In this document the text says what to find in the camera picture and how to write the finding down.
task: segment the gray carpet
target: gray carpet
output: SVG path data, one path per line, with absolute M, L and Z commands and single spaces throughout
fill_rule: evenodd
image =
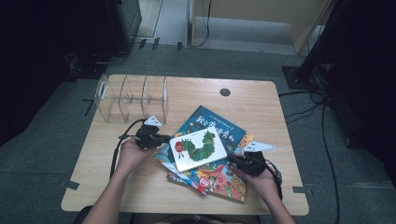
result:
M 304 57 L 217 49 L 183 49 L 151 45 L 133 49 L 108 74 L 216 77 L 269 80 L 278 93 L 289 92 L 281 66 L 299 66 Z M 0 223 L 72 223 L 64 212 L 62 179 L 70 178 L 92 122 L 97 80 L 63 83 L 24 132 L 0 148 Z M 308 93 L 280 98 L 285 115 L 314 103 Z M 322 106 L 314 114 L 288 124 L 290 139 L 310 212 L 298 223 L 334 223 L 336 200 L 332 172 L 321 136 Z M 345 147 L 344 134 L 330 106 L 325 107 L 325 137 L 339 190 L 340 223 L 395 223 L 396 191 L 383 164 L 364 149 Z M 120 216 L 128 223 L 129 214 Z M 262 223 L 274 223 L 262 216 Z

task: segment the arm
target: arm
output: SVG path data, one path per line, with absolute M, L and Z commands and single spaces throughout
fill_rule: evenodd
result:
M 245 175 L 245 179 L 251 183 L 253 188 L 262 196 L 276 224 L 295 223 L 288 209 L 286 209 L 285 205 L 280 200 L 275 180 L 268 169 L 264 170 L 264 172 L 256 177 Z
M 120 202 L 129 173 L 154 151 L 155 148 L 140 149 L 134 139 L 126 140 L 121 145 L 119 164 L 114 175 L 83 223 L 118 222 Z

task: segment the wooden table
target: wooden table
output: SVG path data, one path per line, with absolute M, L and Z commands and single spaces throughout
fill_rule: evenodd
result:
M 110 80 L 120 77 L 124 75 L 113 75 Z M 175 133 L 199 105 L 209 108 L 253 133 L 255 141 L 276 145 L 276 149 L 265 151 L 264 156 L 282 173 L 283 203 L 292 215 L 304 216 L 308 213 L 305 194 L 294 193 L 292 189 L 303 184 L 273 82 L 168 77 L 167 86 L 167 122 L 161 127 L 161 134 Z M 229 89 L 231 95 L 220 95 L 219 91 L 223 88 Z M 66 190 L 62 201 L 63 210 L 79 211 L 84 206 L 95 203 L 108 182 L 118 137 L 129 125 L 130 123 L 106 123 L 96 111 L 71 177 L 80 186 L 77 190 Z M 138 127 L 140 125 L 136 125 L 130 133 L 135 133 Z M 170 214 L 270 214 L 251 186 L 247 188 L 245 202 L 236 203 L 213 195 L 203 196 L 192 188 L 168 182 L 166 174 L 166 169 L 154 159 L 141 164 L 129 176 L 120 210 Z

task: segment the picture book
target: picture book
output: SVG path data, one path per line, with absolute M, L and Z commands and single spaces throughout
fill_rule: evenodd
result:
M 185 134 L 201 131 L 209 127 L 216 128 L 221 143 L 227 153 L 233 152 L 246 133 L 245 130 L 234 125 L 227 119 L 224 119 L 218 114 L 200 105 L 179 128 L 175 136 L 179 137 Z M 154 159 L 159 161 L 170 172 L 204 195 L 208 193 L 214 183 L 214 179 L 219 175 L 219 172 L 227 163 L 227 160 L 223 159 L 201 165 L 198 168 L 193 168 L 189 171 L 180 172 L 177 170 L 174 153 L 172 152 L 172 148 L 169 144 L 164 145 L 157 155 L 155 155 Z
M 216 128 L 227 153 L 233 153 L 246 133 L 242 128 L 200 105 L 179 128 L 175 136 L 194 133 L 209 127 Z
M 172 138 L 169 144 L 180 172 L 227 157 L 215 127 Z
M 243 155 L 243 148 L 252 140 L 253 135 L 247 133 L 233 153 L 238 156 Z M 167 178 L 170 181 L 187 186 L 187 183 L 182 178 L 172 172 L 168 173 Z M 209 189 L 210 194 L 236 200 L 238 202 L 243 202 L 245 200 L 247 181 L 243 177 L 242 172 L 238 170 L 236 165 L 232 162 L 227 161 L 226 164 L 218 170 L 217 177 L 211 178 L 210 181 L 213 181 Z

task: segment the book title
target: book title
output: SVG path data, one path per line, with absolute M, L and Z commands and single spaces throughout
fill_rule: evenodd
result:
M 200 116 L 197 118 L 196 122 L 199 122 L 200 124 L 204 125 L 206 128 L 210 127 L 215 127 L 216 131 L 219 134 L 219 137 L 225 138 L 225 139 L 230 139 L 231 141 L 234 142 L 233 135 L 230 133 L 230 131 L 233 130 L 233 127 L 230 127 L 230 125 L 226 124 L 225 122 L 219 120 L 218 118 L 215 118 L 213 116 L 210 116 L 214 121 L 208 121 L 206 120 L 203 116 Z M 228 130 L 224 130 L 222 128 L 216 127 L 216 122 L 221 123 L 223 126 L 227 127 Z

